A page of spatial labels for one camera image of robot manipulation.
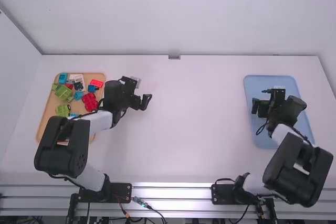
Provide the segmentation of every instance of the wooden cutting board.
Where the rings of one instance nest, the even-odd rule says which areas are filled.
[[[84,77],[84,83],[86,86],[86,91],[83,92],[83,94],[88,93],[88,85],[90,84],[92,79],[102,81],[105,85],[105,74],[103,73],[68,73],[68,79],[71,74],[82,74]],[[58,83],[58,77],[59,74],[55,76],[54,83]],[[51,89],[52,83],[50,84],[50,94],[49,98],[47,100],[46,107],[44,109],[43,116],[41,118],[40,125],[38,127],[37,133],[36,133],[36,141],[39,143],[42,139],[44,130],[47,126],[48,120],[51,116],[57,115],[55,108],[61,104],[68,104],[71,106],[70,113],[79,113],[79,114],[85,114],[88,113],[88,111],[85,109],[84,103],[82,100],[76,101],[75,99],[71,102],[67,101],[61,101],[57,96],[55,96],[55,92]],[[97,90],[94,94],[96,96],[97,101],[99,101],[103,96],[104,86]],[[89,143],[91,143],[95,139],[95,135],[90,137]]]

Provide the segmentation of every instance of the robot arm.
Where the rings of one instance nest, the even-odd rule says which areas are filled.
[[[95,191],[102,200],[110,197],[109,177],[88,163],[89,136],[115,127],[128,108],[147,108],[152,95],[144,94],[141,100],[134,94],[138,84],[139,79],[124,76],[118,81],[108,81],[102,107],[99,102],[97,110],[75,118],[52,116],[34,158],[35,168]]]
[[[252,114],[266,118],[268,135],[279,147],[268,163],[263,176],[250,173],[238,176],[234,193],[238,202],[256,201],[257,196],[278,197],[289,204],[313,206],[323,189],[333,155],[314,147],[293,126],[307,105],[289,96],[284,89],[269,89],[270,100],[253,99]]]

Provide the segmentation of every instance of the building block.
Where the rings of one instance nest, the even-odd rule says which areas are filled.
[[[85,104],[85,109],[89,112],[95,110],[98,106],[96,96],[93,93],[87,93],[83,95],[82,101]]]
[[[56,91],[57,87],[58,87],[58,84],[57,83],[53,83],[53,85],[51,86],[51,89],[54,90],[54,91]]]
[[[75,89],[82,91],[83,90],[83,84],[81,82],[75,82]]]
[[[88,85],[88,92],[95,92],[96,91],[96,86],[95,85]]]
[[[91,84],[91,85],[95,85],[95,86],[98,87],[98,88],[101,88],[101,87],[103,87],[104,82],[103,82],[103,81],[98,81],[98,80],[92,79],[91,82],[90,82],[90,84]]]
[[[76,101],[82,99],[82,97],[83,97],[83,92],[81,92],[81,91],[76,91],[76,93],[73,95],[73,98],[74,98]]]
[[[89,112],[97,109],[98,102],[96,100],[85,103],[85,109]]]
[[[67,98],[67,101],[68,101],[68,102],[71,102],[73,99],[74,99],[74,97],[73,97],[73,96],[70,96],[70,97]]]
[[[71,83],[65,83],[64,86],[67,86],[67,87],[68,87],[69,89],[71,89],[71,90],[72,90],[72,88],[74,87],[74,85],[71,84]]]
[[[59,85],[56,88],[55,96],[57,96],[60,100],[65,101],[72,96],[72,91],[64,85]]]
[[[82,97],[83,103],[87,103],[93,100],[96,100],[96,96],[93,93],[87,93]]]
[[[58,77],[59,84],[65,84],[68,81],[68,73],[60,73]]]
[[[68,117],[71,107],[68,104],[62,104],[56,107],[55,112],[59,116]]]

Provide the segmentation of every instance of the white wall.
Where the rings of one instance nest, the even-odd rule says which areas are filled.
[[[46,54],[312,54],[336,92],[336,0],[0,2]]]
[[[41,54],[1,10],[0,12],[1,160],[35,76]]]

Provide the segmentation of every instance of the green building block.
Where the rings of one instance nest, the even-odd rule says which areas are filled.
[[[58,84],[57,83],[53,83],[53,85],[51,86],[51,89],[56,91],[56,88],[58,87]]]
[[[74,99],[74,97],[73,97],[73,96],[70,96],[70,97],[68,97],[67,101],[68,101],[68,102],[71,102],[73,99]]]
[[[71,107],[68,104],[62,104],[56,107],[56,114],[58,116],[68,117],[70,115]]]
[[[55,96],[57,96],[60,100],[65,101],[72,96],[72,90],[69,89],[67,86],[59,85],[56,88]]]

